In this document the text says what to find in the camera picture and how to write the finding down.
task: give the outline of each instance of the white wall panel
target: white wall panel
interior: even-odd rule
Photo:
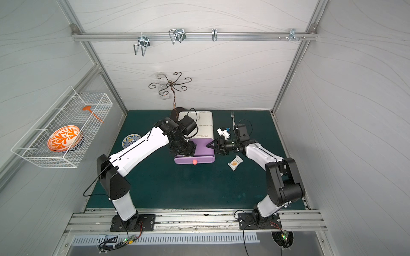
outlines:
[[[144,57],[136,56],[132,45],[93,43],[128,109],[172,109],[172,96],[162,100],[148,85],[157,82],[156,72],[173,79],[180,71],[180,81],[191,77],[192,82],[176,92],[177,106],[261,110],[272,108],[298,43],[153,42]]]
[[[305,31],[317,0],[70,0],[86,32]],[[133,42],[93,43],[128,109],[171,109],[148,89],[153,74],[191,77],[177,104],[200,109],[271,109],[298,44],[281,42],[152,42],[135,56]]]
[[[409,12],[329,2],[276,114],[338,255],[410,251]]]
[[[11,147],[93,66],[52,0],[0,4],[0,166]]]
[[[10,148],[93,66],[55,0],[0,1],[0,166]],[[101,78],[86,91],[106,92]],[[122,117],[114,102],[79,168],[38,168],[24,161],[0,192],[0,255],[51,255],[82,192],[95,179],[96,158],[109,152]]]
[[[70,0],[86,32],[304,31],[317,0]]]

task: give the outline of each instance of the purple box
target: purple box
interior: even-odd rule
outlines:
[[[194,156],[177,155],[174,158],[176,164],[192,164],[192,161],[197,160],[198,163],[213,163],[215,161],[215,152],[212,148],[207,148],[206,145],[213,141],[211,138],[190,139],[196,144]]]

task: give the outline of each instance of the black mounting plate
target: black mounting plate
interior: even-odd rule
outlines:
[[[278,214],[273,215],[272,217],[269,218],[269,220],[265,222],[255,222],[255,219],[253,219],[252,213],[239,213],[238,214],[238,219],[242,220],[239,221],[239,228],[242,229],[278,229],[275,225],[272,225],[270,221],[278,225],[280,228],[282,228],[282,224],[280,222],[280,218]]]
[[[142,222],[142,231],[152,231],[154,230],[155,224],[155,214],[140,214],[139,221]],[[110,232],[125,232],[123,222],[120,216],[115,215],[111,220]],[[128,230],[128,232],[140,231],[140,226],[138,225],[134,230]]]

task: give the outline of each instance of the black wire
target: black wire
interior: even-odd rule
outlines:
[[[196,120],[195,120],[195,122],[196,122],[196,121],[198,121],[198,113],[196,112],[196,110],[195,110],[194,108],[190,108],[185,116],[187,116],[187,115],[189,114],[189,112],[191,111],[191,109],[193,109],[193,110],[195,111],[195,114],[196,114]]]
[[[235,219],[237,219],[237,220],[241,220],[241,219],[238,219],[237,217],[235,217],[235,214],[237,213],[237,212],[239,212],[239,211],[243,211],[244,213],[246,213],[244,210],[236,210],[234,213],[233,213],[233,217],[235,218]]]
[[[146,140],[149,140],[149,137],[150,137],[150,135],[151,135],[152,130],[155,128],[155,125],[153,125],[153,127],[151,128],[150,133],[148,134],[148,137],[146,138]],[[138,147],[139,145],[141,145],[141,143],[137,144],[135,147],[133,147],[133,148],[130,149],[130,150],[133,150],[134,148]],[[102,172],[97,176],[97,178],[96,178],[96,179],[87,187],[87,189],[84,191],[84,193],[82,194],[83,197],[90,197],[90,196],[93,196],[93,195],[104,195],[104,196],[106,196],[106,197],[109,197],[107,194],[102,194],[102,193],[90,194],[90,195],[86,195],[85,193],[87,192],[87,190],[90,189],[90,187],[94,184],[94,182],[101,176],[101,174],[103,174],[103,173],[105,172],[105,170],[106,170],[110,165],[112,165],[115,161],[117,161],[117,159],[114,159],[114,161],[112,161],[110,164],[108,164],[108,165],[104,168],[104,170],[102,170]]]
[[[188,139],[194,137],[194,136],[198,133],[198,131],[199,131],[199,128],[198,128],[198,126],[197,126],[197,127],[196,127],[196,133],[195,133],[194,135],[190,136],[190,137],[185,137],[185,135],[184,135],[185,139],[188,140]]]
[[[241,119],[239,122],[238,122],[238,124],[239,123],[241,123],[241,121],[242,120],[245,120],[245,121],[248,121],[249,122],[249,124],[251,125],[251,133],[249,134],[249,136],[252,134],[252,132],[253,132],[253,126],[252,126],[252,123],[249,121],[249,120],[247,120],[247,119]]]
[[[246,249],[246,243],[245,243],[245,229],[246,229],[248,226],[254,224],[255,222],[256,222],[256,221],[254,221],[254,222],[250,223],[249,225],[245,226],[245,227],[244,227],[244,230],[242,231],[242,237],[244,238],[245,251],[246,251],[246,254],[247,254],[248,256],[249,256],[249,254],[248,254],[248,250]]]
[[[102,250],[104,250],[104,251],[113,251],[113,250],[120,249],[120,248],[122,248],[122,247],[124,247],[128,244],[128,242],[129,242],[128,240],[130,238],[130,235],[128,234],[128,229],[125,227],[125,224],[124,224],[123,220],[121,219],[121,217],[120,217],[120,221],[121,221],[121,225],[124,227],[125,231],[127,232],[127,241],[125,241],[125,242],[121,241],[118,244],[114,245],[113,248],[110,248],[110,247],[107,247],[106,245],[109,241],[115,239],[115,237],[110,238],[107,241],[104,241],[104,242],[99,244],[98,249],[100,251],[102,251]]]

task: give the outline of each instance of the snack packet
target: snack packet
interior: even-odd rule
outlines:
[[[240,163],[242,163],[243,160],[242,158],[240,158],[238,155],[235,157],[235,159],[233,159],[230,163],[228,163],[229,167],[231,167],[232,171],[235,171],[236,167],[238,167],[238,165]]]

